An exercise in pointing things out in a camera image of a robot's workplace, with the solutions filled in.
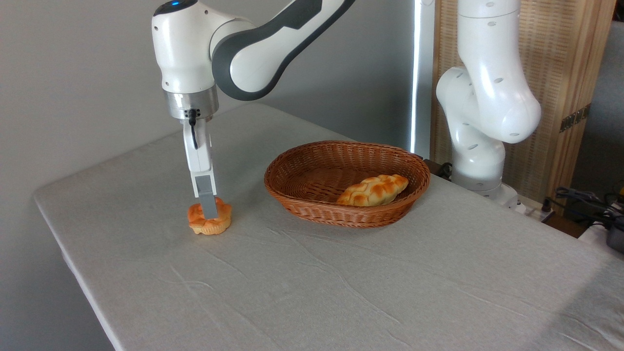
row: light strip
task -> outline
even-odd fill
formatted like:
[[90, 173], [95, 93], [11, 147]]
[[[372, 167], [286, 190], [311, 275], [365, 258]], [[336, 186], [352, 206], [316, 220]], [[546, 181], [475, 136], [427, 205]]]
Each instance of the light strip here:
[[420, 0], [414, 0], [414, 71], [412, 79], [412, 120], [409, 138], [409, 152], [416, 151], [416, 92], [418, 91], [419, 60], [421, 53], [421, 16]]

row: pastry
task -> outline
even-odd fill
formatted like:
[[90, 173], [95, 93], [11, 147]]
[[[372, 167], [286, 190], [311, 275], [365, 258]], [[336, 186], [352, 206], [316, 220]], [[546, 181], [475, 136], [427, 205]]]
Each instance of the pastry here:
[[348, 187], [336, 201], [339, 205], [379, 206], [392, 202], [407, 187], [409, 180], [401, 175], [370, 177]]
[[195, 204], [188, 208], [188, 226], [193, 229], [196, 234], [205, 235], [221, 234], [228, 229], [232, 222], [232, 206], [224, 204], [223, 200], [215, 197], [217, 203], [217, 214], [219, 218], [204, 218], [201, 204]]

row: electrical cable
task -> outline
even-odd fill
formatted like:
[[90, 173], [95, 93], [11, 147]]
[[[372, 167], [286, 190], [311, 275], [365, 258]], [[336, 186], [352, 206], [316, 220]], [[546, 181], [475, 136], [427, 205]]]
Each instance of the electrical cable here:
[[553, 200], [550, 197], [547, 197], [546, 199], [549, 200], [551, 203], [553, 203], [553, 204], [555, 204], [555, 205], [557, 205], [557, 206], [559, 206], [559, 207], [561, 207], [563, 209], [566, 209], [566, 210], [569, 210], [570, 212], [573, 212], [574, 214], [586, 217], [588, 219], [593, 220], [594, 222], [600, 222], [600, 223], [605, 225], [605, 228], [607, 228], [607, 225], [608, 225], [609, 228], [611, 226], [615, 226], [619, 230], [624, 230], [624, 225], [621, 225], [621, 224], [617, 223], [616, 219], [611, 219], [611, 218], [617, 218], [618, 216], [614, 216], [611, 213], [608, 213], [608, 214], [605, 214], [604, 216], [598, 217], [598, 216], [595, 216], [595, 215], [590, 215], [590, 214], [586, 214], [586, 213], [583, 213], [583, 212], [579, 212], [579, 211], [571, 208], [570, 206], [563, 205], [563, 204]]

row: brown wicker basket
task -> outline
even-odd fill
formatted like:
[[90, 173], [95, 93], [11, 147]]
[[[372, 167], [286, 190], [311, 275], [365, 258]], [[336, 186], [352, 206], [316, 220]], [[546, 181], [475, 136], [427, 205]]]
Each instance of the brown wicker basket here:
[[[400, 174], [409, 185], [390, 204], [336, 204], [344, 190], [368, 177]], [[394, 146], [319, 141], [290, 149], [266, 169], [265, 186], [286, 210], [312, 222], [373, 228], [403, 218], [429, 187], [431, 173], [415, 154]]]

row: wooden panel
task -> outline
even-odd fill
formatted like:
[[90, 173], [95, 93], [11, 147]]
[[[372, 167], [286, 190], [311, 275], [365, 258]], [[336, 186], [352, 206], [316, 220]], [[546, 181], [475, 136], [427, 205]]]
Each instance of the wooden panel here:
[[[615, 0], [522, 0], [520, 59], [542, 106], [542, 120], [527, 140], [505, 145], [503, 181], [521, 195], [541, 201], [554, 187], [572, 180], [584, 122], [564, 133], [559, 129], [565, 117], [591, 101], [608, 34], [608, 8], [612, 12], [614, 5]], [[457, 1], [441, 0], [437, 6], [436, 82], [448, 68], [462, 65]], [[449, 131], [437, 101], [431, 128], [431, 159], [451, 162]]]

